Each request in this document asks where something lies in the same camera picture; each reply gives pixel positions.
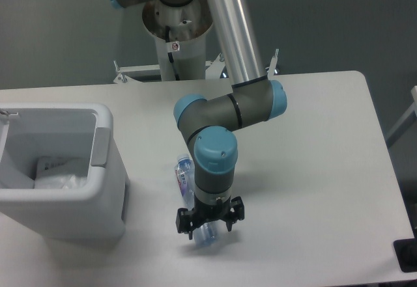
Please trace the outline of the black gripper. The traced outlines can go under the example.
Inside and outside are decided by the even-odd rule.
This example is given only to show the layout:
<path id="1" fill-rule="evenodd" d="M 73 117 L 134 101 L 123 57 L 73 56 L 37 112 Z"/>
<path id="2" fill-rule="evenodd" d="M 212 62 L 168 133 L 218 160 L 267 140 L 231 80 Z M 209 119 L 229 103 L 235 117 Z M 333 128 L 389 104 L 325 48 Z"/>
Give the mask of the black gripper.
<path id="1" fill-rule="evenodd" d="M 187 234 L 189 239 L 193 239 L 194 230 L 199 226 L 213 221 L 221 220 L 226 223 L 227 231 L 232 231 L 233 225 L 237 221 L 244 220 L 244 203 L 241 197 L 225 202 L 220 200 L 219 204 L 208 205 L 194 197 L 194 208 L 179 208 L 175 224 L 179 234 Z"/>

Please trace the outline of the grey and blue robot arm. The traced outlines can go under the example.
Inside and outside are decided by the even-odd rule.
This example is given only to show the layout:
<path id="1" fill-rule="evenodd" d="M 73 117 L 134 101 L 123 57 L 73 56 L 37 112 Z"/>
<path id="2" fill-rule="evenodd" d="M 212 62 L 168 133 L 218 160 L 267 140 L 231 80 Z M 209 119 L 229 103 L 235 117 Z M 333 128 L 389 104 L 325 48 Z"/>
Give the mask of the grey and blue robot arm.
<path id="1" fill-rule="evenodd" d="M 143 5 L 142 20 L 154 38 L 163 80 L 205 77 L 205 37 L 217 32 L 231 80 L 229 94 L 179 99 L 175 121 L 195 165 L 194 206 L 177 212 L 176 227 L 192 235 L 205 223 L 227 228 L 243 220 L 244 204 L 231 194 L 238 158 L 234 131 L 271 120 L 287 108 L 280 82 L 262 65 L 245 0 L 110 0 L 119 8 Z"/>

